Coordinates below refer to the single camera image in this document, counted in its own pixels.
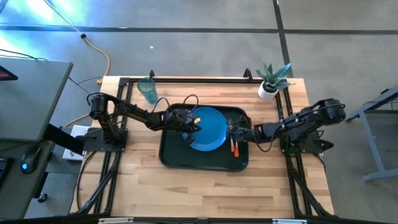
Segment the orange utensil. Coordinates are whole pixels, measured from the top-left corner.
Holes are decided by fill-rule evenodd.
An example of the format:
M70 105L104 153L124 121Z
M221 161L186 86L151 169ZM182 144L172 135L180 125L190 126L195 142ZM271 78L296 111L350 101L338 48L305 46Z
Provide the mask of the orange utensil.
M238 147L238 142L236 142L235 144L235 153L234 153L235 157L239 157L239 147Z
M234 152L234 151L235 151L234 141L232 140L232 137L231 137L231 152Z

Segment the gray floor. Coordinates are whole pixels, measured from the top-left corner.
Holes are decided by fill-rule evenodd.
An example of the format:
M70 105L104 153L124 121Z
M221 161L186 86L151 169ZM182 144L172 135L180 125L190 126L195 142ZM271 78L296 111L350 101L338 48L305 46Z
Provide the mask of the gray floor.
M9 0L0 13L2 24L65 25L41 1ZM219 27L277 28L272 0L135 0L51 1L78 26L93 27ZM398 2L390 0L279 0L286 29L398 29ZM109 75L240 77L246 67L262 62L281 66L278 34L89 32L89 39L111 58ZM310 102L337 98L346 111L398 84L396 35L286 35L294 77L304 78ZM102 76L106 59L75 32L0 31L4 49L49 60L74 63L77 82ZM83 84L99 90L95 80ZM68 82L52 118L54 125L87 113L85 92ZM398 178L364 183L376 170L361 123L354 120L325 128L335 143L325 153L326 173L335 213L341 217L396 222ZM398 153L388 156L392 166ZM45 204L32 202L27 217L65 214L75 181L71 175L49 176ZM58 186L66 192L59 195Z

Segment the wooden table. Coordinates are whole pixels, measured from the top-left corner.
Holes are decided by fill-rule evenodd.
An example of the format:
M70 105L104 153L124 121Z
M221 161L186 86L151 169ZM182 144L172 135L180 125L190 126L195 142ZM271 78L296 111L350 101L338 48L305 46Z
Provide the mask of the wooden table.
M101 92L116 96L119 78L104 77ZM289 88L296 112L308 106L304 80L291 78L289 82L296 84ZM186 96L194 93L198 95L200 104L242 108L253 124L277 121L275 100L261 100L257 95L258 87L241 83L156 84L159 97L167 97L170 104L182 103ZM283 93L281 97L285 108ZM194 99L189 99L187 103L194 102ZM136 83L131 103L149 111L153 108L140 94ZM165 101L161 101L156 111L166 108ZM93 126L98 127L99 124L93 122ZM158 158L162 132L151 131L133 119L127 120L127 127L129 139L119 166L111 213L113 217L294 217L285 157L280 153L278 140L267 153L261 152L254 143L249 143L249 164L242 172L169 169ZM267 148L268 145L262 144L262 147ZM88 199L98 185L103 157L104 153L100 152L93 156L83 173L81 203ZM323 207L333 213L322 163L314 155L304 154L303 164L309 189ZM103 197L103 207L107 191ZM304 211L300 191L299 200L300 208Z

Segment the succulent plant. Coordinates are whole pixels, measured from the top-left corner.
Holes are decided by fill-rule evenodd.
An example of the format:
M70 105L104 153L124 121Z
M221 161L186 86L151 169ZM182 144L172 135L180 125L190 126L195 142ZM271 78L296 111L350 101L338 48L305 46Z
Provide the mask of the succulent plant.
M264 80L265 88L267 90L275 92L276 90L282 90L284 88L289 87L290 85L293 85L285 79L291 66L292 66L292 62L283 66L282 68L280 68L277 72L275 72L273 74L272 73L272 64L270 64L269 67L267 67L267 65L264 63L264 70L266 72L266 75L263 75L260 72L260 70L256 70L256 72L257 72L257 75Z

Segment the clear glass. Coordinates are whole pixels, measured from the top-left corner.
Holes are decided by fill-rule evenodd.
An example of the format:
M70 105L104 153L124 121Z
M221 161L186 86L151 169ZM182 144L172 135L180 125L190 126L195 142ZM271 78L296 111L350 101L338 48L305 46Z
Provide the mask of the clear glass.
M138 81L138 90L144 95L148 103L154 104L157 102L157 92L155 80L153 78L143 78Z

